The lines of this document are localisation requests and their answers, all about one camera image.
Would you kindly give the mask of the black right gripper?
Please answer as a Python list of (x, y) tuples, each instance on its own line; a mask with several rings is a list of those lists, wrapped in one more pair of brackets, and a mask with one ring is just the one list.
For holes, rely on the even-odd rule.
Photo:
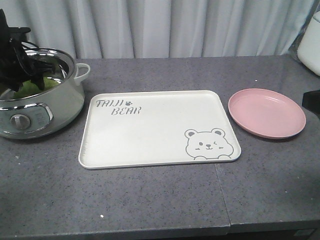
[(302, 106), (314, 114), (320, 113), (320, 91), (313, 90), (303, 94)]

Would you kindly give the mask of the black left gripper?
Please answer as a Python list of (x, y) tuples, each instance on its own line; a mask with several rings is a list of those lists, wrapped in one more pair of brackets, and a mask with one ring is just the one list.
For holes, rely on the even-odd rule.
[(15, 92), (27, 81), (44, 90), (44, 74), (56, 71), (52, 63), (27, 55), (26, 50), (40, 49), (27, 41), (30, 31), (29, 27), (9, 27), (4, 10), (0, 10), (0, 83)]

